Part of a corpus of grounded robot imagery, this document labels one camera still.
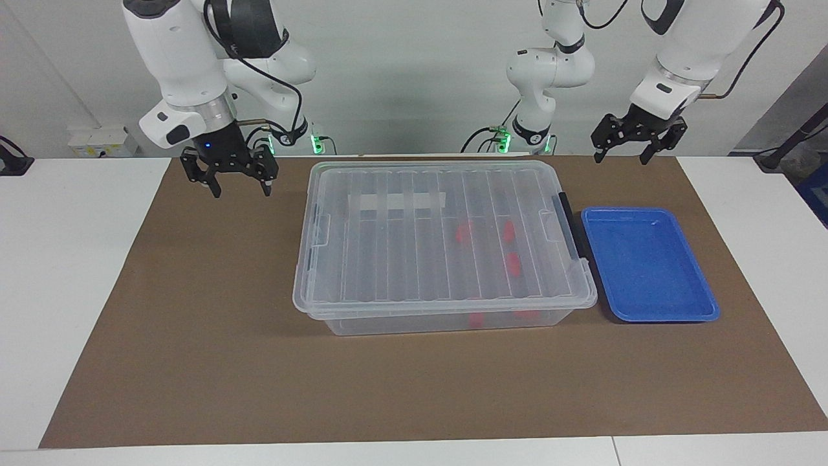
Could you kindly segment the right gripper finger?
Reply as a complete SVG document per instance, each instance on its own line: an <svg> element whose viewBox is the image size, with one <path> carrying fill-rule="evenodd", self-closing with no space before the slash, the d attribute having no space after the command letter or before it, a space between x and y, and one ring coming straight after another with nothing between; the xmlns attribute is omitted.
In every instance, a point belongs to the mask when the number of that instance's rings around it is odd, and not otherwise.
<svg viewBox="0 0 828 466"><path fill-rule="evenodd" d="M250 156L251 177L258 180L265 197L270 197L272 183L277 179L279 171L273 150L269 145L258 145L251 151Z"/></svg>
<svg viewBox="0 0 828 466"><path fill-rule="evenodd" d="M208 166L207 169L201 168L201 165L199 165L201 158L195 148L184 148L180 154L180 161L184 168L184 173L191 183L196 183L204 188L210 189L214 198L220 198L221 188L216 179L217 171L213 166Z"/></svg>

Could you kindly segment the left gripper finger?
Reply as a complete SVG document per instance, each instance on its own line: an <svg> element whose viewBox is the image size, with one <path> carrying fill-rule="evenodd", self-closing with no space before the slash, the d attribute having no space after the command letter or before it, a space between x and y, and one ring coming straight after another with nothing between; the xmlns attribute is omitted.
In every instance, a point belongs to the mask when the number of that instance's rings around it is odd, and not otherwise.
<svg viewBox="0 0 828 466"><path fill-rule="evenodd" d="M622 126L623 121L613 114L604 115L600 123L597 124L591 133L595 162L603 162L609 150L624 143Z"/></svg>
<svg viewBox="0 0 828 466"><path fill-rule="evenodd" d="M660 151L674 150L683 135L685 135L686 130L686 121L684 119L677 119L663 135L658 136L656 133L653 133L649 144L640 154L641 165L647 165Z"/></svg>

